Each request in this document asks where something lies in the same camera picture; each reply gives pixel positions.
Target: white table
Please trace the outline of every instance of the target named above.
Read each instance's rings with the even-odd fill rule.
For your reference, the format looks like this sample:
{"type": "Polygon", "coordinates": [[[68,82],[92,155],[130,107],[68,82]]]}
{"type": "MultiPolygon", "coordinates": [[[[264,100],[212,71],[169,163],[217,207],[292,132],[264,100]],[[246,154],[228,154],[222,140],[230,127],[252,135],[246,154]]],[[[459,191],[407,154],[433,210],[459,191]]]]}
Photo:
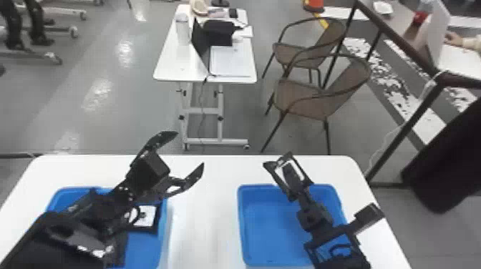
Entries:
{"type": "MultiPolygon", "coordinates": [[[[123,180],[133,155],[43,156],[33,161],[0,209],[0,260],[13,248],[52,195],[62,187],[114,187],[123,180]]],[[[167,232],[159,268],[245,269],[238,225],[237,189],[273,183],[262,163],[278,156],[162,156],[171,175],[184,177],[201,162],[202,179],[168,200],[167,232]]],[[[336,188],[348,221],[376,202],[357,164],[342,156],[298,156],[315,183],[336,188]]],[[[386,220],[358,236],[373,269],[410,269],[386,220]]]]}
{"type": "MultiPolygon", "coordinates": [[[[181,4],[175,12],[187,14],[189,17],[189,25],[192,29],[194,23],[194,15],[189,5],[181,4]]],[[[243,9],[238,9],[239,20],[247,24],[247,13],[243,9]]],[[[257,81],[256,64],[252,50],[251,36],[252,29],[248,32],[238,34],[242,36],[240,39],[235,38],[238,42],[239,50],[245,54],[249,63],[248,77],[208,77],[208,70],[205,68],[202,60],[194,49],[192,44],[180,45],[177,38],[175,21],[172,20],[164,47],[160,53],[157,66],[153,74],[154,79],[164,82],[176,82],[178,84],[178,109],[180,111],[179,120],[181,125],[182,141],[184,148],[188,149],[191,144],[194,145],[248,145],[248,140],[235,140],[223,138],[223,115],[224,115],[224,96],[223,84],[253,84],[257,81]],[[207,82],[217,83],[217,99],[218,107],[201,109],[199,107],[191,107],[190,100],[192,98],[193,83],[203,82],[208,77],[207,82]],[[218,116],[217,137],[216,138],[189,138],[187,136],[187,128],[189,122],[189,114],[214,114],[218,116]]]]}

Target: chair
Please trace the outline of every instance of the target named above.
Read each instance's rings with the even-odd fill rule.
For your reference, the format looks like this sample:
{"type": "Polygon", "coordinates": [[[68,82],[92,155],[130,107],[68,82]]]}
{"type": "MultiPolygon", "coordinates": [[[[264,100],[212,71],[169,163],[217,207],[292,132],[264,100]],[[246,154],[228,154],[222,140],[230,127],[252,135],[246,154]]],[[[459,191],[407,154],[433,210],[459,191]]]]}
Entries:
{"type": "Polygon", "coordinates": [[[273,97],[271,96],[274,106],[280,111],[279,120],[266,143],[262,146],[261,152],[264,152],[286,115],[296,114],[324,122],[327,153],[330,155],[331,143],[329,138],[328,117],[340,108],[370,76],[371,68],[367,62],[362,58],[350,54],[318,55],[315,58],[300,59],[289,63],[283,76],[277,82],[273,97]],[[311,61],[320,57],[324,59],[327,57],[343,57],[349,59],[350,64],[327,89],[320,89],[312,84],[288,79],[293,67],[302,61],[311,61]]]}
{"type": "MultiPolygon", "coordinates": [[[[309,58],[315,57],[317,55],[327,55],[331,52],[331,50],[339,43],[340,38],[342,38],[344,32],[346,31],[346,27],[344,26],[344,24],[337,19],[325,19],[329,22],[329,26],[324,30],[322,35],[312,47],[301,47],[282,43],[282,38],[284,37],[284,34],[289,27],[303,24],[308,21],[318,21],[320,19],[324,18],[313,17],[308,19],[302,19],[300,21],[295,21],[291,24],[288,24],[286,27],[284,27],[279,37],[279,40],[272,46],[273,52],[271,58],[269,58],[269,61],[267,62],[264,72],[262,73],[262,78],[266,76],[267,70],[271,65],[272,59],[274,57],[276,57],[277,62],[279,62],[279,64],[281,64],[282,68],[285,70],[286,65],[291,62],[293,58],[309,58]]],[[[316,70],[318,85],[321,87],[321,71],[319,70],[319,66],[323,63],[324,60],[325,59],[322,57],[317,57],[315,60],[312,61],[299,62],[295,67],[308,70],[309,83],[312,83],[311,71],[316,70]]]]}

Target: person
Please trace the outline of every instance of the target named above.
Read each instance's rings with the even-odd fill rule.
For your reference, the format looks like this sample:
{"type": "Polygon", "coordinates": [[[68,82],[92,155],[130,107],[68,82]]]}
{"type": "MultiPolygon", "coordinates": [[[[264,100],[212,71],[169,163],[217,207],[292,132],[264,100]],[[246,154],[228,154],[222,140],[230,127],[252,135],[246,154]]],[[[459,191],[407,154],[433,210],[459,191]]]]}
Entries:
{"type": "MultiPolygon", "coordinates": [[[[44,11],[37,0],[24,0],[26,9],[29,11],[31,19],[31,31],[29,36],[32,45],[50,46],[54,43],[53,39],[45,36],[44,29],[44,11]]],[[[6,20],[8,35],[5,45],[8,49],[25,50],[23,41],[21,40],[21,16],[16,10],[13,0],[0,0],[0,14],[6,20]]]]}
{"type": "Polygon", "coordinates": [[[481,53],[481,34],[478,34],[475,37],[462,38],[459,34],[456,34],[453,31],[448,31],[444,42],[452,46],[473,49],[481,53]]]}

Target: blue plastic tray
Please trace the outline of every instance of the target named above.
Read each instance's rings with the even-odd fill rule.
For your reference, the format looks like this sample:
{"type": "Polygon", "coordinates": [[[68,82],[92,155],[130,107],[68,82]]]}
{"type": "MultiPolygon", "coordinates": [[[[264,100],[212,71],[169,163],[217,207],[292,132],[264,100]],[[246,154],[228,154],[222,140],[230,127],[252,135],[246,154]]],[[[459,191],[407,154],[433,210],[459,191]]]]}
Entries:
{"type": "MultiPolygon", "coordinates": [[[[47,207],[47,211],[62,211],[81,196],[88,193],[92,187],[68,187],[58,190],[47,207]]],[[[94,187],[99,194],[105,194],[110,189],[94,187]]],[[[154,269],[159,265],[162,243],[167,222],[167,200],[162,201],[158,231],[156,235],[150,233],[129,232],[125,253],[125,267],[154,269]]]]}
{"type": "MultiPolygon", "coordinates": [[[[341,201],[330,185],[312,185],[312,198],[322,202],[332,214],[334,226],[346,224],[341,201]]],[[[242,254],[249,266],[305,266],[311,260],[303,244],[311,239],[299,224],[297,202],[289,202],[279,187],[274,185],[244,185],[238,191],[238,212],[242,254]]],[[[349,244],[342,235],[318,248],[321,257],[330,258],[329,248],[335,244],[349,244]]],[[[348,255],[349,249],[334,251],[348,255]]]]}

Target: peeling floor paint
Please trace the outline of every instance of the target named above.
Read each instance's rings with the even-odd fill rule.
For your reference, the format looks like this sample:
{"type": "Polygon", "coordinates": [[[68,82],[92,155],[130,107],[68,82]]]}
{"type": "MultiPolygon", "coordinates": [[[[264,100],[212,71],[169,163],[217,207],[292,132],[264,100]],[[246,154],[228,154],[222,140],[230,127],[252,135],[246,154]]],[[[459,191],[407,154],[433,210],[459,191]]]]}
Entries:
{"type": "MultiPolygon", "coordinates": [[[[358,57],[366,57],[371,45],[365,39],[345,38],[344,46],[358,57]]],[[[408,120],[421,104],[407,87],[405,81],[381,59],[379,53],[374,50],[369,64],[372,68],[371,82],[377,89],[382,89],[383,94],[390,104],[398,111],[402,118],[408,120]]],[[[413,128],[414,133],[424,144],[429,143],[446,124],[432,109],[428,109],[413,128]]]]}
{"type": "MultiPolygon", "coordinates": [[[[416,64],[416,62],[409,58],[392,40],[385,39],[384,43],[386,43],[389,48],[396,52],[396,54],[401,59],[403,59],[407,65],[413,68],[413,70],[416,71],[421,78],[426,81],[429,81],[431,79],[429,75],[424,72],[421,67],[416,64]]],[[[474,94],[463,88],[447,87],[444,89],[444,91],[447,92],[449,95],[446,100],[450,104],[452,104],[459,112],[465,111],[469,107],[469,105],[477,99],[474,94]]]]}

